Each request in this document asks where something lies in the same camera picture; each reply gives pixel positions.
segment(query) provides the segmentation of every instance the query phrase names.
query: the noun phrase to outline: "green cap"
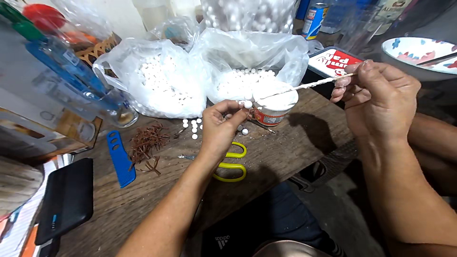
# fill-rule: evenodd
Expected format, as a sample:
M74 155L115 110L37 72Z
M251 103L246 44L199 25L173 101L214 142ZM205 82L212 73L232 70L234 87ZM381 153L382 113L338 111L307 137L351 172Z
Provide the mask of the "green cap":
M37 40L44 37L30 20L3 0L0 0L0 14L10 20L13 23L11 25L13 29L27 40Z

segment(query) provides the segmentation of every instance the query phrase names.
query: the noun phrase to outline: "dried twigs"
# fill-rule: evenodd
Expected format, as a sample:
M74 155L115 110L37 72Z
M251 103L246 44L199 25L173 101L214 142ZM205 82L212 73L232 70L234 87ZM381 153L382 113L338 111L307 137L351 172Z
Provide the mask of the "dried twigs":
M132 166L146 160L146 167L148 170L140 171L154 171L157 175L160 175L160 172L156 169L160 157L152 156L154 158L154 165L151 165L149 159L151 159L151 150L154 148L155 150L160 150L162 146L167 144L168 139L170 138L168 134L162 134L163 129L168 128L164 128L159 122L150 125L149 127L137 128L137 134L130 140L130 160L132 161Z

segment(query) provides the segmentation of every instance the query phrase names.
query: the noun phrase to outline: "scissors handle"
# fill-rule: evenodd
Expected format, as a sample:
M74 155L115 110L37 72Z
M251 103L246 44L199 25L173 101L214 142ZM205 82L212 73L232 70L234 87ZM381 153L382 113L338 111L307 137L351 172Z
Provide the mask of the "scissors handle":
M227 153L225 155L226 158L237 158L237 159L240 159L240 158L243 158L246 155L247 150L246 150L246 147L243 144L238 143L238 142L232 142L232 145L237 145L237 146L243 148L243 152L240 153L240 154L238 154L238 153ZM246 177L246 168L242 164L221 162L221 163L219 163L219 168L240 169L240 170L243 171L243 175L241 177L238 177L238 178L223 178L223 177L219 177L218 175L213 173L213 177L215 179L219 180L219 181L222 181L222 182L238 182L238 181L242 181Z
M238 153L227 153L225 155L226 158L237 158L237 159L240 159L240 158L243 158L246 155L247 149L246 149L246 146L244 146L242 143L232 142L232 145L237 145L237 146L243 148L243 152L240 153L240 154L238 154Z
M242 164L221 162L221 163L219 163L219 168L240 169L240 170L243 171L243 175L241 177L238 177L238 178L223 178L223 177L219 177L218 175L213 173L213 177L215 179L219 180L219 181L222 181L222 182L238 182L238 181L242 181L246 177L246 168Z

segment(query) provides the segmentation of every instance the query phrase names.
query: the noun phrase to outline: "yellow scissors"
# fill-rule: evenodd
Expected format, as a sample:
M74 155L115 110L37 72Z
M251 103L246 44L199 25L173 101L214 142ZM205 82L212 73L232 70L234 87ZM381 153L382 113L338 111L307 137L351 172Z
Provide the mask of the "yellow scissors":
M227 153L225 155L225 158L241 159L246 155L247 149L242 143L232 142L232 145L237 145L237 146L243 148L243 152L240 153L240 154L238 154L238 153ZM188 159L188 160L194 160L195 157L196 157L196 155L191 155L191 156L189 156L189 155L180 155L180 156L178 156L178 158L183 158L183 159ZM219 177L218 175L213 173L213 178L215 178L217 180L220 180L222 182L238 182L238 181L242 181L246 177L246 168L242 164L221 162L221 163L219 163L219 168L240 169L241 171L243 171L243 175L241 177L238 177L238 178L223 178L223 177Z

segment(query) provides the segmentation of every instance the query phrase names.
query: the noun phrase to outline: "wooden stick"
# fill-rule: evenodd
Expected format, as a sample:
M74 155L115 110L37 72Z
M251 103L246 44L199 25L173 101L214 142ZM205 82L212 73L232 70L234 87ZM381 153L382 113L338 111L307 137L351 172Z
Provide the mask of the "wooden stick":
M310 88L310 87L313 87L313 86L317 86L317 85L321 85L321 84L325 84L327 82L332 82L334 80L339 80L339 79L342 79L342 78L347 78L347 77L350 77L350 76L354 76L356 75L356 73L348 73L346 75L342 75L342 76L339 76L339 77L335 77L335 78L326 78L326 79L323 79L323 80L318 80L316 82L313 82L313 83L308 83L308 84L303 84L301 86L297 86L297 87L294 87L294 88L291 88L291 89L287 89L283 92L280 92L280 93L276 93L276 94L273 94L271 96L275 96L275 95L279 95L279 94L284 94L284 93L287 93L287 92L290 92L290 91L293 91L293 90L297 90L297 89L302 89L302 88ZM268 97L271 97L271 96L266 96L266 97L263 97L263 98L259 98L259 99L256 99L256 101L258 100L261 100L261 99L265 99L265 98L268 98Z

